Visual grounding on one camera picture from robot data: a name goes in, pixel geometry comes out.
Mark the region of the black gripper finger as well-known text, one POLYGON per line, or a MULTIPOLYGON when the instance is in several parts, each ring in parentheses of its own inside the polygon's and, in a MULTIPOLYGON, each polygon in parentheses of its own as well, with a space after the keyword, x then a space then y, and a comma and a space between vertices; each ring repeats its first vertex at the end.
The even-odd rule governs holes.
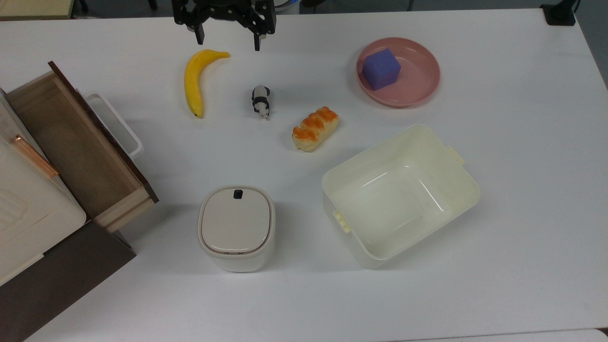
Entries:
POLYGON ((237 0, 242 26, 254 35, 254 48, 260 50, 261 40, 276 32, 276 9, 273 0, 237 0))
POLYGON ((188 0, 172 0, 174 22, 194 32, 198 45, 202 45, 205 37, 202 24, 206 21, 206 14, 196 4, 188 9, 188 3, 188 0))

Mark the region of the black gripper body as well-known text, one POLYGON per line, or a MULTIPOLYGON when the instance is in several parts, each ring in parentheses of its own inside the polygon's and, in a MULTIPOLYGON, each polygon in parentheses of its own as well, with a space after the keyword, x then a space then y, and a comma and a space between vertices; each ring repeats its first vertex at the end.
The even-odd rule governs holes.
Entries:
POLYGON ((253 11, 250 0, 193 0, 191 6, 183 4, 183 21, 206 21, 213 18, 220 21, 239 21, 248 18, 253 11))

